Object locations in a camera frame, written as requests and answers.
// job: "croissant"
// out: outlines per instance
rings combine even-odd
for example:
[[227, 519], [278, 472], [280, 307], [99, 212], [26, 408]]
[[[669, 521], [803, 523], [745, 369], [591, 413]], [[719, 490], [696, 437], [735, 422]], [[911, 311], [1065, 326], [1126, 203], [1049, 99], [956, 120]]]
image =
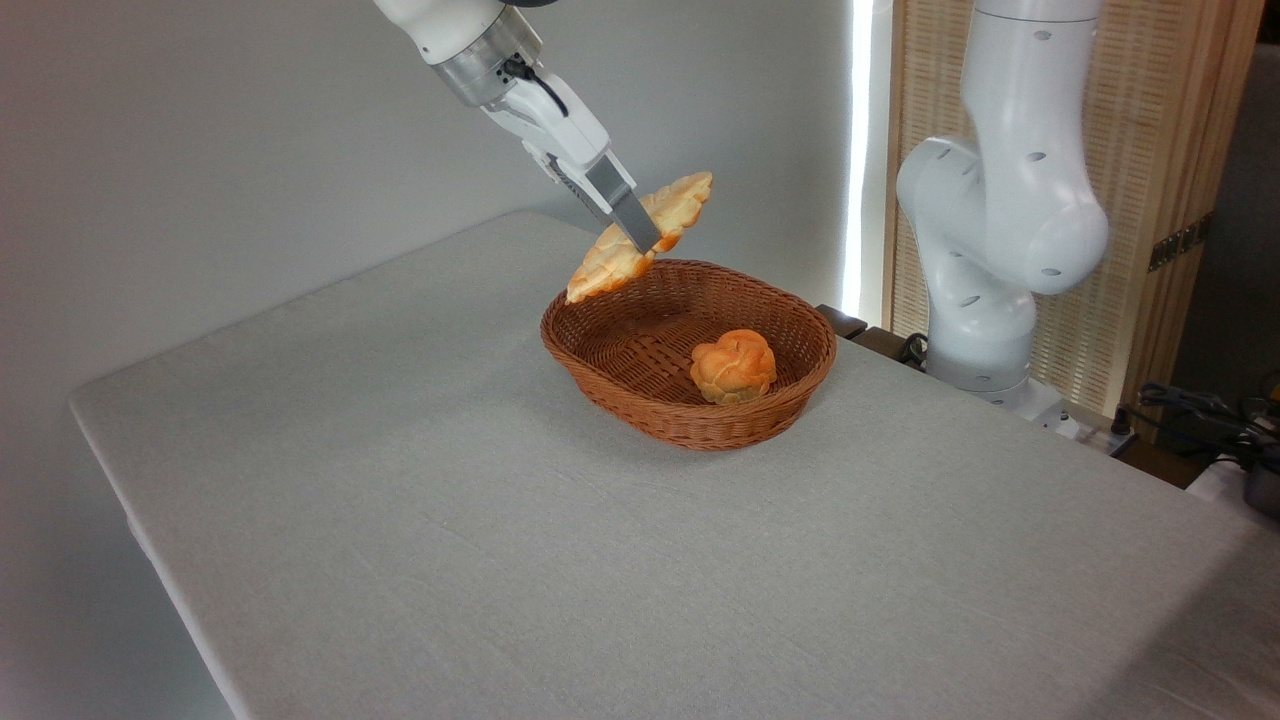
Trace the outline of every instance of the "croissant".
[[714, 343], [694, 347], [689, 375], [703, 397], [717, 405], [755, 400], [778, 379], [773, 350], [760, 333], [730, 331]]
[[609, 225], [586, 251], [582, 265], [570, 278], [564, 302], [580, 302], [612, 292], [643, 275], [659, 252], [675, 247], [685, 229], [698, 222], [710, 193], [712, 174], [695, 173], [641, 197], [640, 205], [662, 233], [658, 243], [641, 255], [617, 224]]

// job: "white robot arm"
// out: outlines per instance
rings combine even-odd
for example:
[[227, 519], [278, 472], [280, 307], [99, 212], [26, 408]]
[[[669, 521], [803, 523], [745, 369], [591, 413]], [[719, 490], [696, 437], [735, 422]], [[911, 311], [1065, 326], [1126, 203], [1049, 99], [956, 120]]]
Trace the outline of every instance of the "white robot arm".
[[512, 6], [554, 0], [374, 1], [463, 104], [520, 137], [602, 223], [617, 223], [640, 252], [658, 242], [635, 179], [609, 150], [609, 133], [564, 81], [543, 69], [541, 40]]
[[927, 372], [1053, 428], [1061, 397], [1029, 378], [1032, 292], [1070, 290], [1106, 251], [1080, 129], [1101, 10], [977, 0], [961, 94], [978, 142], [929, 138], [897, 178], [929, 290]]

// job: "wicker basket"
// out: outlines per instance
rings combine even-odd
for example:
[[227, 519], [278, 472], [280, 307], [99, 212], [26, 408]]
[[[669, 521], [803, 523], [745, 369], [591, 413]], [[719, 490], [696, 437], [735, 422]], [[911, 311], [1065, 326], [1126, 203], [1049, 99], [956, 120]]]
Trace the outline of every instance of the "wicker basket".
[[[777, 359], [763, 397], [712, 405], [689, 377], [700, 342], [750, 328]], [[694, 450], [731, 450], [791, 427], [836, 359], [827, 320], [799, 297], [698, 260], [658, 260], [621, 290], [543, 314], [543, 343], [593, 402], [640, 432]]]

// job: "gray tablecloth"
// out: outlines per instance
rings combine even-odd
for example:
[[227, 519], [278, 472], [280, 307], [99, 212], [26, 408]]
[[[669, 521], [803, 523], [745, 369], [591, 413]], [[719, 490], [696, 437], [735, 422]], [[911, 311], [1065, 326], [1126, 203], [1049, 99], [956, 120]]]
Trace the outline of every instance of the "gray tablecloth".
[[1280, 548], [841, 342], [782, 436], [590, 405], [507, 215], [78, 389], [243, 717], [1249, 717]]

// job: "basket rim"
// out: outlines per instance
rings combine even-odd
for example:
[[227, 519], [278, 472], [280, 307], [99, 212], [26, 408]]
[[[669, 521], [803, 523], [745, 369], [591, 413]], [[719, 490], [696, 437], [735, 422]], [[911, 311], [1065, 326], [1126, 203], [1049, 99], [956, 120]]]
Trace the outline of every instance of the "basket rim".
[[568, 369], [571, 374], [573, 375], [577, 375], [580, 373], [588, 374], [598, 380], [608, 383], [613, 387], [614, 392], [623, 395], [627, 398], [627, 402], [643, 405], [645, 407], [657, 411], [667, 411], [667, 413], [680, 411], [686, 418], [698, 416], [700, 419], [701, 418], [731, 419], [733, 416], [740, 416], [744, 413], [744, 410], [748, 409], [750, 409], [751, 411], [767, 411], [773, 407], [782, 409], [795, 404], [796, 401], [806, 401], [808, 397], [814, 392], [814, 389], [826, 379], [827, 373], [831, 370], [831, 366], [836, 361], [835, 331], [831, 329], [831, 324], [827, 322], [827, 319], [823, 318], [822, 314], [818, 313], [818, 310], [813, 305], [803, 300], [800, 296], [790, 293], [778, 287], [774, 287], [746, 273], [735, 270], [732, 268], [726, 268], [716, 263], [709, 263], [707, 260], [659, 259], [654, 261], [649, 272], [652, 273], [659, 266], [668, 266], [668, 268], [687, 266], [687, 268], [696, 268], [700, 270], [709, 270], [714, 273], [736, 275], [737, 278], [745, 282], [760, 287], [760, 290], [768, 291], [771, 293], [781, 296], [787, 301], [791, 301], [794, 305], [796, 305], [797, 309], [804, 309], [814, 320], [817, 320], [817, 323], [822, 328], [826, 329], [826, 332], [822, 333], [823, 337], [822, 357], [818, 360], [818, 363], [809, 373], [805, 373], [805, 375], [797, 379], [796, 382], [788, 384], [787, 387], [780, 391], [768, 392], [764, 396], [751, 400], [749, 402], [741, 402], [736, 405], [716, 405], [712, 402], [708, 402], [707, 405], [692, 405], [692, 404], [671, 402], [666, 400], [648, 397], [635, 392], [634, 389], [626, 386], [620, 384], [617, 380], [599, 372], [594, 365], [586, 363], [585, 360], [579, 357], [576, 354], [571, 352], [564, 346], [564, 343], [558, 337], [558, 333], [556, 332], [554, 319], [556, 314], [564, 307], [564, 300], [568, 295], [567, 290], [562, 290], [559, 295], [557, 295], [556, 299], [552, 300], [550, 305], [548, 305], [547, 310], [543, 313], [543, 320], [540, 323], [543, 345], [547, 346], [547, 350], [556, 357], [557, 361], [561, 363], [561, 365], [564, 365], [564, 368]]

